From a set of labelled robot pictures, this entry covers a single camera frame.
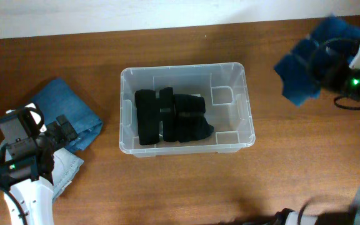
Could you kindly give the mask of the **light blue jeans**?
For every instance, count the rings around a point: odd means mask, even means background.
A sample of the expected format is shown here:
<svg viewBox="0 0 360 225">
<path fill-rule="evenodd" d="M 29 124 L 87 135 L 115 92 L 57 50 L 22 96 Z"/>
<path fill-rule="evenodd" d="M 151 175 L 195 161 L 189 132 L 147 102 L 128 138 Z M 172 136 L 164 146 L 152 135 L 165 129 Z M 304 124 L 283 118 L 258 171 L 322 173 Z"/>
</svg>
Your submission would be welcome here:
<svg viewBox="0 0 360 225">
<path fill-rule="evenodd" d="M 68 146 L 54 152 L 54 169 L 52 171 L 54 203 L 72 183 L 84 161 L 70 151 Z"/>
</svg>

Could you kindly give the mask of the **blue garment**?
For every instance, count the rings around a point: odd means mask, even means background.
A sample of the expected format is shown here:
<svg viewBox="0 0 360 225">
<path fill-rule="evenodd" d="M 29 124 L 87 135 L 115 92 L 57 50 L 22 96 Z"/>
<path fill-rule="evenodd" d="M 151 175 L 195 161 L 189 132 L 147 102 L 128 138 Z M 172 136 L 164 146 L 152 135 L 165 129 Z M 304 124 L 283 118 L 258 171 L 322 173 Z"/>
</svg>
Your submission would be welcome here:
<svg viewBox="0 0 360 225">
<path fill-rule="evenodd" d="M 300 40 L 275 66 L 282 95 L 296 106 L 318 98 L 319 80 L 340 59 L 351 62 L 360 41 L 360 27 L 338 17 L 327 17 Z"/>
</svg>

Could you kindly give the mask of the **dark blue jeans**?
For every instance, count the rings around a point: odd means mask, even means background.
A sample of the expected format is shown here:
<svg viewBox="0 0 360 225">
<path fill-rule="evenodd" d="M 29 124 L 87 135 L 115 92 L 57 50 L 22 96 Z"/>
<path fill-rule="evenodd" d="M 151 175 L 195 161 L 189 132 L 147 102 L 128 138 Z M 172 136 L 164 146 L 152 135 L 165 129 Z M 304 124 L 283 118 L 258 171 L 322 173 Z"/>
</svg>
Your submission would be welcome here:
<svg viewBox="0 0 360 225">
<path fill-rule="evenodd" d="M 49 82 L 30 98 L 49 124 L 60 115 L 65 115 L 78 137 L 66 149 L 71 153 L 85 150 L 100 134 L 103 121 L 61 78 Z"/>
</svg>

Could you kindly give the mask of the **large black garment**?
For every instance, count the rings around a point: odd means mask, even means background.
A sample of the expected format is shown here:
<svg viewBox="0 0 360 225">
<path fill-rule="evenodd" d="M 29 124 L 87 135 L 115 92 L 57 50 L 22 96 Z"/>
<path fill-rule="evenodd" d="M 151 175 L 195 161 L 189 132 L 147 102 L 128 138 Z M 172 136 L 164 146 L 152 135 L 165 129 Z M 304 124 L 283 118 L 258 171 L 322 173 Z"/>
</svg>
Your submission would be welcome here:
<svg viewBox="0 0 360 225">
<path fill-rule="evenodd" d="M 150 89 L 136 91 L 137 126 L 139 144 L 157 144 L 163 141 L 176 142 L 174 92 L 165 87 L 159 92 Z"/>
</svg>

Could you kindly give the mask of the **small black garment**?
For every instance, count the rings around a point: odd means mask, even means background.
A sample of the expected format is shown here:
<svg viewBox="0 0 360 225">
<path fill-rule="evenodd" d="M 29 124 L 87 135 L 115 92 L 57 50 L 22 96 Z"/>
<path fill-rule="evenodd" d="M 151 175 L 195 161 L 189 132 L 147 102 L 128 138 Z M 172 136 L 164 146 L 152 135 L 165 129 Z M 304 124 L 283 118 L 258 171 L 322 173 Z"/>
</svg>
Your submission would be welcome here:
<svg viewBox="0 0 360 225">
<path fill-rule="evenodd" d="M 180 143 L 206 139 L 214 131 L 206 118 L 206 105 L 203 97 L 188 94 L 175 94 L 176 137 Z"/>
</svg>

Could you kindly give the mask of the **clear plastic storage bin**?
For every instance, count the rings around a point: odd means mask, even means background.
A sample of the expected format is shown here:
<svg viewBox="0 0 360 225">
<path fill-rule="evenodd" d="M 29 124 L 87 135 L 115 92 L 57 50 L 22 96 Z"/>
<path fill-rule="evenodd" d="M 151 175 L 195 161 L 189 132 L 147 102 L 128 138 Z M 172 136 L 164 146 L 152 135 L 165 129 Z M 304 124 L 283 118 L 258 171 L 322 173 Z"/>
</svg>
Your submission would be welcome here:
<svg viewBox="0 0 360 225">
<path fill-rule="evenodd" d="M 186 143 L 139 143 L 134 94 L 172 87 L 176 94 L 203 97 L 205 118 L 213 126 L 210 137 Z M 238 62 L 183 66 L 129 67 L 121 73 L 119 148 L 137 158 L 168 154 L 235 153 L 254 144 L 253 117 L 246 73 Z"/>
</svg>

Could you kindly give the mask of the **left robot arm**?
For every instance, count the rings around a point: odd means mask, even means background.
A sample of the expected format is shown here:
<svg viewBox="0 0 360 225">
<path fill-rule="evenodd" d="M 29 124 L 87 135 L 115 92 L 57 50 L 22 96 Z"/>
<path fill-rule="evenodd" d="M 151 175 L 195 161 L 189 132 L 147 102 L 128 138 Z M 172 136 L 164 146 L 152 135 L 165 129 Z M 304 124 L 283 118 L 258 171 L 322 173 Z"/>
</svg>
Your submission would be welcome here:
<svg viewBox="0 0 360 225">
<path fill-rule="evenodd" d="M 78 134 L 64 115 L 44 126 L 29 111 L 0 120 L 0 189 L 12 224 L 53 224 L 53 203 L 83 165 L 66 145 Z"/>
</svg>

